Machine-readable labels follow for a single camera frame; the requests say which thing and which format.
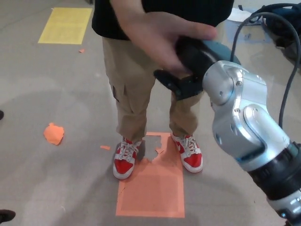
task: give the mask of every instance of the person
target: person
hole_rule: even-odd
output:
[[[180,36],[214,40],[233,4],[234,0],[95,0],[92,28],[103,38],[106,74],[117,104],[117,132],[123,137],[114,157],[116,178],[131,175],[146,135],[153,72],[165,69],[179,78],[187,76],[175,53],[176,41]],[[171,137],[183,166],[192,173],[203,168],[193,136],[201,96],[176,101],[172,95],[169,115]]]

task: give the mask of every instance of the black t-shirt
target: black t-shirt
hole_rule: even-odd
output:
[[[217,26],[231,13],[234,0],[142,0],[145,12],[167,12],[186,20]],[[100,36],[128,40],[110,0],[95,0],[92,28]]]

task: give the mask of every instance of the khaki pants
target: khaki pants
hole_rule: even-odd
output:
[[[218,40],[222,39],[222,27],[218,26]],[[146,134],[146,110],[155,84],[153,72],[158,66],[130,41],[103,38],[103,51],[117,104],[117,132],[132,142],[140,141]],[[197,129],[202,95],[181,101],[172,96],[169,125],[176,136],[192,135]]]

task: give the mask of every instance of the white object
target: white object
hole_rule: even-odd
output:
[[[238,8],[232,8],[232,12],[228,17],[228,20],[236,21],[236,22],[243,22],[251,15],[248,11],[242,11]]]

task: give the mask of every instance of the hand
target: hand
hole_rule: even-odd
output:
[[[216,37],[216,28],[184,20],[165,12],[144,13],[120,25],[129,39],[162,69],[174,75],[187,73],[175,52],[180,36],[200,40]]]

